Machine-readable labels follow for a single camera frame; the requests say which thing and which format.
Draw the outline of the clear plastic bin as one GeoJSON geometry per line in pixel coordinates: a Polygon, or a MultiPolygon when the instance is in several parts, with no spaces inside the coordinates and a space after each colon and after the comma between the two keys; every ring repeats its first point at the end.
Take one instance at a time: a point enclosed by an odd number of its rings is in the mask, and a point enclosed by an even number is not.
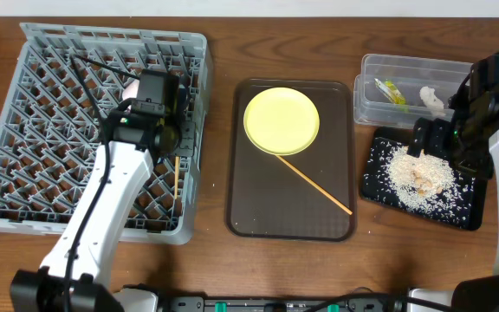
{"type": "Polygon", "coordinates": [[[353,89],[354,121],[361,125],[412,129],[416,120],[451,120],[450,98],[470,72],[467,62],[454,62],[401,55],[367,54],[361,62],[353,89]],[[406,105],[391,103],[375,86],[374,79],[393,82],[406,105]],[[444,117],[434,117],[419,97],[427,86],[444,103],[444,117]]]}

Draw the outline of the rice leftovers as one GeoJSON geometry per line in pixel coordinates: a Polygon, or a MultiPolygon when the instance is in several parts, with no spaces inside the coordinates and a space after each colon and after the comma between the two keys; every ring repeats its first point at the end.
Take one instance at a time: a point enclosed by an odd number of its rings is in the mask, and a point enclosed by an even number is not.
{"type": "Polygon", "coordinates": [[[407,154],[407,146],[397,150],[388,165],[391,182],[406,204],[425,200],[454,184],[453,170],[445,160],[421,155],[419,158],[407,154]]]}

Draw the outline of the green snack wrapper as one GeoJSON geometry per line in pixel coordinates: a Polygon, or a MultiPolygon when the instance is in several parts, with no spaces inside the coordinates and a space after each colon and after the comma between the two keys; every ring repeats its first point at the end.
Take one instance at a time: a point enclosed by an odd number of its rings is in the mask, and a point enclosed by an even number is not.
{"type": "Polygon", "coordinates": [[[374,79],[376,88],[393,104],[405,106],[406,99],[398,90],[396,85],[388,80],[374,79]]]}

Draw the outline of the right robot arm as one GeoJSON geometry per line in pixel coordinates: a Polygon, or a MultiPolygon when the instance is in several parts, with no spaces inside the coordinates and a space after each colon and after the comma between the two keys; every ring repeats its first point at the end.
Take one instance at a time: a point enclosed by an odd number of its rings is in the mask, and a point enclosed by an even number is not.
{"type": "Polygon", "coordinates": [[[471,90],[454,99],[451,121],[421,118],[413,128],[408,153],[443,157],[451,167],[475,178],[496,177],[498,239],[493,274],[459,283],[452,291],[413,289],[410,311],[499,311],[499,84],[471,90]]]}

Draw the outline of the black tray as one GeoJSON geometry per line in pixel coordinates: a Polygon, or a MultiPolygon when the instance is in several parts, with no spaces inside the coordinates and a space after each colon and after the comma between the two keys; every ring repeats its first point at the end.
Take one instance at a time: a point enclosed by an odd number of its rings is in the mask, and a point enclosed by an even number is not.
{"type": "Polygon", "coordinates": [[[391,182],[388,165],[393,154],[406,146],[411,132],[380,127],[375,130],[370,155],[360,185],[360,196],[409,215],[446,224],[466,231],[476,231],[483,223],[487,182],[453,171],[454,184],[425,200],[406,204],[391,182]]]}

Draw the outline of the white tissue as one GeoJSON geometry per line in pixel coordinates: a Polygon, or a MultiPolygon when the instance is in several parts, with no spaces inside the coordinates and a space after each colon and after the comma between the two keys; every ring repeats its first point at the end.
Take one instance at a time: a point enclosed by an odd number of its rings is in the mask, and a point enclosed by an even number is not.
{"type": "Polygon", "coordinates": [[[444,117],[444,103],[435,95],[435,89],[427,86],[419,90],[419,97],[434,117],[444,117]]]}

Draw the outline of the grey dishwasher rack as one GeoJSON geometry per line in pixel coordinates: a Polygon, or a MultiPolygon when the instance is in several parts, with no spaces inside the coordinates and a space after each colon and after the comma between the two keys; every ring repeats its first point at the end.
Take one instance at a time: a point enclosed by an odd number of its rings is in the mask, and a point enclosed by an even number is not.
{"type": "Polygon", "coordinates": [[[27,41],[0,115],[0,232],[63,233],[94,166],[102,114],[145,69],[187,76],[200,145],[212,58],[199,33],[23,23],[27,41]],[[83,89],[89,88],[89,94],[83,89]]]}

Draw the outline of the white bowl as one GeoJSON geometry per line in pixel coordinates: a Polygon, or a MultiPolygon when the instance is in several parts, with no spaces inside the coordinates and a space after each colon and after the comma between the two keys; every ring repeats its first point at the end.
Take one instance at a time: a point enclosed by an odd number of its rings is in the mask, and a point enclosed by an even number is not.
{"type": "Polygon", "coordinates": [[[122,100],[135,99],[138,95],[140,80],[134,80],[122,93],[122,100]]]}

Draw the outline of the yellow plate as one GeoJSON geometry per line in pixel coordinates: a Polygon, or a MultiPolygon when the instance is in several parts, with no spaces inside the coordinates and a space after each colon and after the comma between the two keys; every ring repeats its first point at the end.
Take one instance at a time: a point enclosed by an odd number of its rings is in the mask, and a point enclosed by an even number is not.
{"type": "Polygon", "coordinates": [[[309,147],[320,129],[315,104],[292,88],[269,88],[255,95],[243,113],[243,128],[260,150],[278,156],[309,147]]]}

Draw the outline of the wooden chopstick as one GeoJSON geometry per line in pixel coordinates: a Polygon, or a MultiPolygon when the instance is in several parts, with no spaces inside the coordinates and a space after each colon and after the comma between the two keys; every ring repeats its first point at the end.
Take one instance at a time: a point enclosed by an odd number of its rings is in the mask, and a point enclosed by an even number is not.
{"type": "Polygon", "coordinates": [[[318,192],[320,192],[323,196],[325,196],[330,201],[332,201],[334,204],[336,204],[338,207],[340,207],[348,215],[353,215],[353,212],[349,208],[347,208],[344,204],[342,204],[337,198],[335,198],[329,192],[327,192],[326,190],[324,190],[321,186],[319,186],[317,183],[315,183],[311,178],[309,178],[307,175],[305,175],[303,172],[301,172],[295,166],[293,166],[292,164],[290,164],[289,162],[287,162],[287,160],[285,160],[282,156],[276,155],[276,158],[279,159],[290,170],[292,170],[294,173],[296,173],[299,177],[301,177],[307,183],[309,183],[314,189],[316,189],[318,192]]]}
{"type": "Polygon", "coordinates": [[[174,190],[173,198],[175,200],[178,198],[179,165],[180,165],[180,157],[175,156],[174,189],[173,189],[174,190]]]}

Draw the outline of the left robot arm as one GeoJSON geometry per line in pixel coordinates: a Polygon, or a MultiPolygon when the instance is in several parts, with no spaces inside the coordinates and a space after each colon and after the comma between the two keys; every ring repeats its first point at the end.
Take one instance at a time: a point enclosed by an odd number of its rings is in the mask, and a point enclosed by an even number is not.
{"type": "Polygon", "coordinates": [[[196,125],[183,114],[113,110],[101,123],[94,169],[73,217],[38,271],[10,285],[15,311],[156,311],[143,285],[113,293],[112,261],[127,217],[159,159],[191,156],[196,125]]]}

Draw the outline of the dark brown serving tray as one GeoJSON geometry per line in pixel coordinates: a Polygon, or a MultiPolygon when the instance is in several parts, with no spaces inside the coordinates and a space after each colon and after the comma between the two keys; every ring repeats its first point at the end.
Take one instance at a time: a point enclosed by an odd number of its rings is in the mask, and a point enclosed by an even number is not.
{"type": "Polygon", "coordinates": [[[240,237],[342,242],[356,227],[353,113],[348,87],[334,81],[248,79],[234,95],[230,185],[225,223],[240,237]],[[304,151],[285,160],[349,208],[314,189],[275,156],[254,146],[243,113],[259,92],[273,87],[303,92],[315,104],[320,129],[304,151]]]}

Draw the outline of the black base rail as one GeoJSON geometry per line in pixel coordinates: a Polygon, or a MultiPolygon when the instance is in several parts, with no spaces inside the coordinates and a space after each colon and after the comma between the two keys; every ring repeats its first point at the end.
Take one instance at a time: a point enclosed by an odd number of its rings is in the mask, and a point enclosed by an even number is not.
{"type": "MultiPolygon", "coordinates": [[[[209,298],[202,295],[165,296],[144,284],[126,285],[113,297],[125,311],[156,312],[304,312],[322,300],[279,298],[209,298]]],[[[352,299],[330,304],[323,312],[405,311],[404,303],[379,299],[352,299]]]]}

